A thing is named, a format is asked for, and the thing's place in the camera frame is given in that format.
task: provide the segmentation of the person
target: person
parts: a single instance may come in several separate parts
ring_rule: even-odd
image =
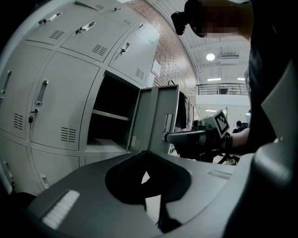
[[[251,0],[246,3],[189,0],[185,4],[190,27],[199,37],[239,35],[251,43],[249,65],[244,74],[251,101],[251,121],[249,128],[231,135],[232,151],[255,152],[276,138],[261,104],[282,77],[296,51],[294,37],[287,37],[296,29],[296,8],[292,5],[289,0]]]
[[[235,129],[233,130],[233,133],[238,133],[238,132],[240,132],[240,130],[239,130],[240,126],[241,126],[241,121],[237,121],[237,123],[236,123],[236,127],[237,127],[237,128],[235,128]]]

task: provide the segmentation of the railing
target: railing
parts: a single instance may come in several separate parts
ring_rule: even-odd
[[[198,95],[204,94],[228,94],[228,95],[247,95],[245,84],[199,84]]]

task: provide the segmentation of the brick wall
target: brick wall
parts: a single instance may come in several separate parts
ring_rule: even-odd
[[[153,86],[168,85],[169,80],[179,84],[182,91],[195,104],[196,73],[187,51],[168,21],[148,2],[135,0],[127,6],[142,15],[160,33],[155,60],[161,65],[161,73]]]

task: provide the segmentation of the locker door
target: locker door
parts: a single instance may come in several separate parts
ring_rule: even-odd
[[[144,84],[153,47],[130,34],[113,56],[109,66],[120,71],[134,81]]]
[[[32,111],[30,140],[50,147],[78,150],[81,119],[99,67],[58,53],[40,79]]]
[[[51,154],[35,149],[32,149],[32,156],[45,189],[80,167],[79,157]]]
[[[37,195],[41,192],[33,175],[26,147],[0,136],[0,159],[9,181],[14,181],[16,192]]]
[[[116,42],[127,31],[117,22],[101,14],[92,19],[85,29],[87,30],[70,36],[61,47],[87,55],[100,62],[104,61]]]
[[[70,30],[83,25],[98,13],[91,8],[70,4],[46,16],[46,24],[38,25],[27,40],[47,43],[55,46]]]
[[[107,8],[104,15],[127,28],[130,28],[140,19],[139,14],[123,4]]]
[[[155,42],[159,38],[159,33],[157,30],[149,24],[147,21],[143,20],[139,25],[137,25],[133,33],[136,34],[141,40],[150,44],[154,47]]]
[[[119,5],[119,2],[117,0],[77,0],[76,4],[91,7],[103,13],[108,7],[114,9],[115,6]]]
[[[178,109],[179,86],[162,86],[140,90],[129,150],[169,153],[165,132],[174,132]]]
[[[35,77],[50,50],[21,46],[11,55],[0,79],[0,128],[25,139],[26,109]]]

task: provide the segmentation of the wall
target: wall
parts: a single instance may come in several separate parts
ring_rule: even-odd
[[[213,112],[206,112],[207,109],[211,110],[219,110],[219,109],[225,109],[228,108],[228,123],[230,126],[229,133],[232,133],[233,130],[236,128],[236,122],[247,122],[249,123],[249,120],[247,120],[247,116],[245,115],[248,113],[250,107],[249,106],[235,106],[235,105],[215,105],[215,104],[197,104],[197,107],[199,109],[200,115],[202,118],[208,117],[213,114]]]
[[[197,95],[196,104],[250,106],[247,95]]]
[[[168,85],[169,80],[179,84],[180,91],[196,103],[196,73],[189,55],[169,22],[149,3],[135,0],[127,6],[142,15],[160,33],[155,60],[161,65],[161,74],[153,86]]]

